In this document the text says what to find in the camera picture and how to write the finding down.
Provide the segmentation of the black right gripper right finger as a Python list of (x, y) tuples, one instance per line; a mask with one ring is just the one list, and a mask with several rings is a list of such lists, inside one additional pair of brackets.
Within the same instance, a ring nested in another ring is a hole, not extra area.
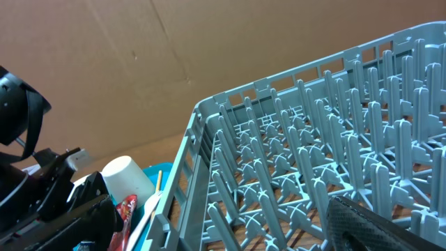
[(414, 234), (345, 197), (328, 204), (328, 236), (335, 250), (444, 250), (433, 231)]

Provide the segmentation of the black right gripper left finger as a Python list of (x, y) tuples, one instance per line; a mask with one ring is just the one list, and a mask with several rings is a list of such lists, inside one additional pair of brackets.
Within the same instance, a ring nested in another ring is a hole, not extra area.
[(109, 195), (95, 199), (43, 222), (22, 234), (8, 234), (2, 250), (72, 250), (82, 241), (93, 242), (93, 250), (106, 250), (122, 219)]

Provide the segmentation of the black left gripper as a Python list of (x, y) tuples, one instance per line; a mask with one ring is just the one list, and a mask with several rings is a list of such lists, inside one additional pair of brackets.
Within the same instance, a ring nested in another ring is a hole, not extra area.
[(79, 148), (57, 155), (50, 149), (36, 154), (45, 165), (33, 174), (1, 164), (1, 239), (8, 239), (33, 221), (49, 222), (108, 193), (99, 172), (76, 186), (74, 162)]

